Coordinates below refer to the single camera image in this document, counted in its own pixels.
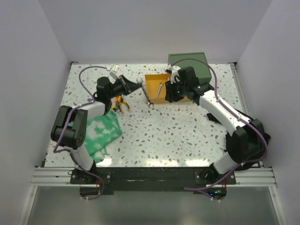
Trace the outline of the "silver wrench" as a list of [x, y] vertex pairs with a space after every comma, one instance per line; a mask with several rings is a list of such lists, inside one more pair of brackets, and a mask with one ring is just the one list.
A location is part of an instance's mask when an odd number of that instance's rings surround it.
[[158, 91], [157, 91], [157, 94], [156, 94], [156, 98], [159, 98], [159, 95], [160, 95], [160, 92], [161, 92], [161, 89], [162, 89], [163, 85], [164, 84], [162, 82], [159, 84], [159, 88], [158, 88]]
[[136, 82], [137, 82], [139, 85], [141, 85], [141, 89], [142, 89], [142, 91], [143, 91], [143, 93], [144, 93], [144, 95], [145, 95], [145, 97], [146, 97], [148, 107], [153, 106], [154, 103], [151, 101], [151, 99], [150, 99], [150, 97], [149, 97], [149, 95], [148, 95], [148, 93], [147, 93], [147, 91], [146, 91], [145, 85], [143, 84], [143, 80], [142, 80], [142, 79], [137, 79]]

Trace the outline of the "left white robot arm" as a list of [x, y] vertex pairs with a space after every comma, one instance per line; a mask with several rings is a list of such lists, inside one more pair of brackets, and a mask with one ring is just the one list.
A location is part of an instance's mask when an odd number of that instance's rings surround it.
[[51, 140], [56, 142], [53, 152], [68, 152], [75, 165], [82, 170], [80, 177], [85, 183], [92, 184], [97, 179], [97, 172], [92, 169], [94, 160], [84, 146], [87, 121], [107, 114], [111, 109], [112, 98], [131, 94], [142, 86], [123, 75], [114, 83], [108, 77], [100, 77], [97, 80], [96, 94], [92, 95], [90, 102], [76, 107], [63, 105], [59, 108], [51, 131]]

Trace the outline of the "yellow drawer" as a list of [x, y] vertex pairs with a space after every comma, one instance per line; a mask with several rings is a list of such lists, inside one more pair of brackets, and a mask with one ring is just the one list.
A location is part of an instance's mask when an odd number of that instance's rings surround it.
[[[168, 104], [169, 102], [165, 100], [166, 87], [165, 82], [168, 81], [167, 73], [164, 74], [148, 74], [145, 75], [145, 85], [146, 91], [154, 104]], [[163, 83], [159, 98], [156, 98], [156, 94], [159, 88], [159, 84]]]

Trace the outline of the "silver wrench front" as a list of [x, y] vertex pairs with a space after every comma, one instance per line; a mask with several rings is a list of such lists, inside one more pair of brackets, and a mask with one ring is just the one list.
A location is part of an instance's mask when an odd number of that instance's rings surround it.
[[161, 92], [161, 89], [162, 89], [163, 85], [164, 84], [162, 82], [159, 84], [159, 88], [158, 88], [158, 91], [157, 91], [157, 94], [156, 94], [156, 98], [159, 98], [159, 95], [160, 95], [160, 92]]

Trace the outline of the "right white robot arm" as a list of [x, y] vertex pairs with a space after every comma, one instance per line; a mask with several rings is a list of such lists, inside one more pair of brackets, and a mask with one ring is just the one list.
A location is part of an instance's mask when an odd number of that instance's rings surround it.
[[210, 119], [215, 119], [227, 130], [225, 153], [203, 171], [203, 178], [220, 184], [233, 168], [251, 165], [264, 156], [270, 137], [258, 119], [231, 107], [218, 95], [216, 88], [199, 81], [193, 67], [174, 69], [169, 66], [166, 72], [170, 77], [165, 83], [166, 101], [172, 103], [188, 98], [207, 110]]

